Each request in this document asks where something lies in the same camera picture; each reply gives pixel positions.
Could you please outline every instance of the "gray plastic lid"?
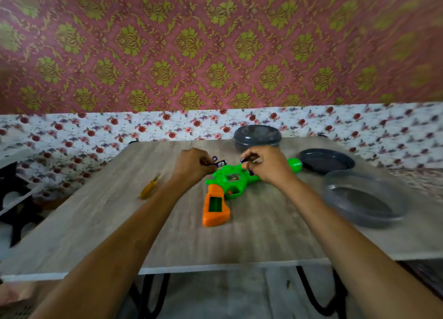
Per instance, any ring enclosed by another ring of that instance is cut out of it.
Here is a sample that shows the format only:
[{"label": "gray plastic lid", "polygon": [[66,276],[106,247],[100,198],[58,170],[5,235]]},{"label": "gray plastic lid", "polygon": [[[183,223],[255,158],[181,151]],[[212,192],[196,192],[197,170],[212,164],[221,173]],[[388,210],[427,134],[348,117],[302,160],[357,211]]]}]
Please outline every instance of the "gray plastic lid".
[{"label": "gray plastic lid", "polygon": [[248,146],[276,145],[281,140],[281,133],[278,129],[265,125],[243,126],[235,131],[234,140]]}]

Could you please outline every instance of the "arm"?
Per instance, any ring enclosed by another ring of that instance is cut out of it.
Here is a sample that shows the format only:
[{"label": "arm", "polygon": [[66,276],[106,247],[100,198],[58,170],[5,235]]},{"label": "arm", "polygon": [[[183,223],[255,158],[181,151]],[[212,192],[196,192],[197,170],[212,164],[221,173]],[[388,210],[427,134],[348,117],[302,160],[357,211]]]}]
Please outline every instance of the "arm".
[{"label": "arm", "polygon": [[346,288],[368,318],[443,318],[443,303],[299,180],[274,147],[252,147],[243,163],[276,186],[298,209]]},{"label": "arm", "polygon": [[147,253],[181,196],[216,166],[207,152],[182,151],[172,178],[91,251],[47,296],[31,319],[114,318]]}]

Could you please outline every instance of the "person's left hand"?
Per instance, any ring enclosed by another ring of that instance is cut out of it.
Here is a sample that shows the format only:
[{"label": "person's left hand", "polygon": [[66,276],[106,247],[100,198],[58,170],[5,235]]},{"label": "person's left hand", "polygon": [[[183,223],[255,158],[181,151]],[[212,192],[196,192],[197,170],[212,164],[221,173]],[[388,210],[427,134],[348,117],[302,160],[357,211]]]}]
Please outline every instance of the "person's left hand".
[{"label": "person's left hand", "polygon": [[209,154],[197,148],[182,150],[177,157],[172,179],[186,182],[188,188],[201,181],[204,176],[217,170]]}]

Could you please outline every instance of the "floral wallpaper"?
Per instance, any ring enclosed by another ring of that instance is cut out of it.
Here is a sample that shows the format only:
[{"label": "floral wallpaper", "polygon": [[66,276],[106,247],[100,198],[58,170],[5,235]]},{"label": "floral wallpaper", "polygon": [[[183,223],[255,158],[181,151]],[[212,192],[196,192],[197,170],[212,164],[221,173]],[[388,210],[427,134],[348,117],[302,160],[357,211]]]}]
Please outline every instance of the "floral wallpaper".
[{"label": "floral wallpaper", "polygon": [[0,147],[31,148],[18,172],[53,197],[80,188],[131,141],[230,139],[250,124],[324,135],[376,166],[443,168],[442,120],[443,103],[0,115]]},{"label": "floral wallpaper", "polygon": [[0,114],[438,101],[442,37],[443,0],[0,0]]}]

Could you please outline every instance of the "pink wallpaper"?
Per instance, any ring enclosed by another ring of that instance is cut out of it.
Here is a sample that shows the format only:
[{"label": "pink wallpaper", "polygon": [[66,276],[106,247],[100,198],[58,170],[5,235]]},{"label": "pink wallpaper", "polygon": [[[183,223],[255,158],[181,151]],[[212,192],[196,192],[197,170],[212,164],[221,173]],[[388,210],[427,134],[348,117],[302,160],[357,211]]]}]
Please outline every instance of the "pink wallpaper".
[{"label": "pink wallpaper", "polygon": [[443,0],[0,0],[0,114],[443,98]]}]

